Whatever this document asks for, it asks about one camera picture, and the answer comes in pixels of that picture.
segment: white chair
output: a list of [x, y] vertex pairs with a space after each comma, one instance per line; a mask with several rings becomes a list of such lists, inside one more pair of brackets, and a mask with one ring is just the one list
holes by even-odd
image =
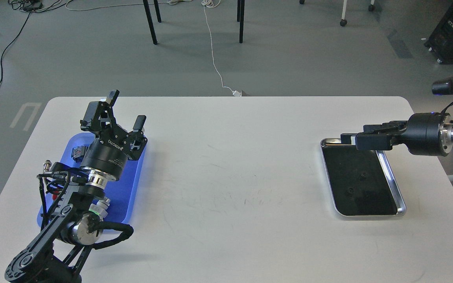
[[[368, 6], [368, 11], [375, 10], [374, 2], [375, 2], [375, 0], [372, 0], [372, 2], [370, 3], [370, 6]], [[305, 3], [305, 0], [300, 0], [300, 4], [303, 4], [303, 3]], [[344, 7], [342, 9], [342, 21], [340, 21], [340, 25], [342, 27], [345, 27], [345, 25], [347, 25], [347, 20], [345, 19], [345, 9], [347, 9], [347, 0], [344, 0]]]

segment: white cable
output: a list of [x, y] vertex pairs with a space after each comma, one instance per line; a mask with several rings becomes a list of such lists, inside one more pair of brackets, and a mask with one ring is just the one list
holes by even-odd
[[[102, 9], [102, 8], [111, 8], [111, 7], [122, 7], [122, 6], [136, 6], [136, 5], [143, 5], [143, 3], [136, 3], [136, 4], [122, 4], [122, 5], [112, 5], [112, 6], [102, 6], [102, 7], [95, 7], [90, 9], [71, 9], [68, 7], [68, 4], [73, 0], [68, 0], [65, 7], [70, 11], [91, 11], [95, 9]], [[192, 2], [193, 0], [168, 0], [167, 2], [158, 2], [159, 4], [169, 4], [169, 5], [176, 5], [179, 2]]]
[[214, 51], [213, 51], [213, 49], [212, 49], [212, 32], [211, 32], [211, 27], [209, 27], [209, 23], [208, 23], [208, 21], [207, 21], [207, 14], [205, 13], [205, 7], [207, 7], [207, 6], [204, 4], [204, 2], [206, 2], [206, 0], [203, 0], [202, 3], [203, 3], [203, 6], [204, 6], [205, 23], [207, 24], [207, 28], [209, 29], [209, 36], [211, 37], [212, 66], [214, 66], [214, 69], [216, 70], [216, 72], [217, 72], [218, 75], [219, 75], [219, 78], [221, 79], [221, 87], [222, 87], [222, 88], [228, 88], [232, 93], [234, 93], [234, 91], [233, 91], [231, 88], [229, 88], [228, 86], [225, 86], [225, 85], [223, 84], [223, 77], [222, 77], [221, 74], [219, 73], [218, 68], [216, 68], [216, 64], [214, 63]]
[[193, 0], [168, 0], [167, 2], [164, 2], [164, 3], [167, 3], [169, 5], [176, 5], [178, 4], [179, 2], [192, 2]]
[[216, 5], [212, 2], [212, 0], [203, 0], [202, 1], [202, 6], [208, 7], [208, 8], [216, 8], [216, 7], [218, 7], [218, 5], [220, 3], [221, 3], [221, 0], [219, 0], [218, 4], [216, 4]]
[[57, 0], [56, 2], [54, 2], [52, 5], [46, 7], [46, 8], [41, 8], [41, 9], [36, 9], [34, 10], [33, 12], [37, 12], [37, 11], [43, 11], [43, 10], [47, 10], [47, 9], [50, 9], [52, 7], [55, 7], [55, 6], [58, 6], [63, 0]]

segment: black table leg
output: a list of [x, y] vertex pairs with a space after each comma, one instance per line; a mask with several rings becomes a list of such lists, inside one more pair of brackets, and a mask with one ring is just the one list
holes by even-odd
[[237, 0], [237, 22], [241, 21], [241, 0]]
[[155, 5], [155, 11], [157, 12], [157, 21], [159, 23], [162, 22], [162, 18], [160, 18], [160, 8], [158, 7], [158, 1], [157, 0], [153, 0], [153, 4]]
[[153, 39], [153, 44], [157, 45], [157, 36], [155, 35], [155, 27], [153, 27], [153, 20], [151, 19], [151, 13], [149, 12], [148, 0], [142, 0], [144, 5], [144, 10], [146, 11], [146, 18], [148, 19], [149, 32], [151, 33], [151, 39]]
[[242, 43], [244, 37], [244, 2], [246, 0], [239, 0], [241, 2], [241, 12], [240, 12], [240, 20], [241, 20], [241, 29], [239, 30], [239, 43]]

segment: black power cable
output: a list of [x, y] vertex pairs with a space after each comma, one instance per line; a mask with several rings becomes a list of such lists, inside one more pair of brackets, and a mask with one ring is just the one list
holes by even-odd
[[24, 24], [22, 25], [22, 27], [20, 28], [20, 31], [18, 32], [17, 36], [11, 41], [11, 43], [9, 43], [7, 45], [7, 47], [5, 48], [5, 50], [3, 50], [3, 53], [1, 54], [1, 59], [0, 59], [0, 66], [1, 66], [1, 79], [0, 79], [0, 85], [1, 83], [3, 82], [3, 56], [5, 55], [5, 52], [6, 50], [8, 49], [8, 47], [15, 42], [15, 40], [17, 40], [18, 36], [20, 36], [20, 34], [22, 33], [22, 30], [24, 29], [24, 27], [26, 26], [26, 23], [27, 23], [27, 20], [29, 20], [29, 16], [31, 15], [31, 13], [27, 14], [27, 18], [26, 18], [26, 21], [24, 22]]
[[448, 104], [448, 105], [447, 105], [447, 106], [446, 106], [446, 107], [445, 107], [445, 108], [444, 108], [444, 109], [443, 109], [443, 110], [441, 111], [441, 113], [440, 113], [440, 114], [441, 114], [441, 115], [444, 115], [444, 114], [445, 114], [445, 112], [447, 111], [447, 109], [448, 109], [449, 107], [451, 107], [451, 106], [453, 106], [453, 101], [452, 101], [452, 102], [450, 102], [450, 104]]

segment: chair leg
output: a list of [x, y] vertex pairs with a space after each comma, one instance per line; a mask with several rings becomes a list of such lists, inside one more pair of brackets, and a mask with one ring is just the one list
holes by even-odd
[[347, 9], [347, 0], [344, 0], [344, 7], [342, 9], [342, 21], [340, 21], [340, 25], [345, 27], [347, 25], [347, 20], [345, 19], [345, 10]]
[[375, 0], [372, 0], [370, 6], [368, 6], [368, 11], [374, 11], [374, 10], [375, 10], [375, 5], [374, 5], [374, 3], [375, 3]]
[[344, 0], [344, 7], [342, 8], [342, 20], [345, 20], [345, 10], [347, 9], [347, 0]]
[[241, 0], [237, 0], [237, 22], [241, 21]]
[[242, 43], [244, 41], [244, 3], [246, 0], [240, 0], [241, 1], [241, 27], [239, 29], [239, 43]]
[[158, 7], [158, 1], [157, 0], [153, 0], [153, 4], [155, 5], [155, 11], [157, 13], [157, 21], [159, 23], [162, 22], [162, 18], [160, 18], [160, 7]]
[[153, 20], [151, 19], [151, 13], [149, 12], [148, 0], [142, 0], [144, 5], [144, 11], [146, 11], [146, 18], [148, 19], [149, 32], [151, 33], [151, 39], [153, 39], [153, 44], [157, 45], [157, 36], [155, 34], [155, 27], [153, 27]]

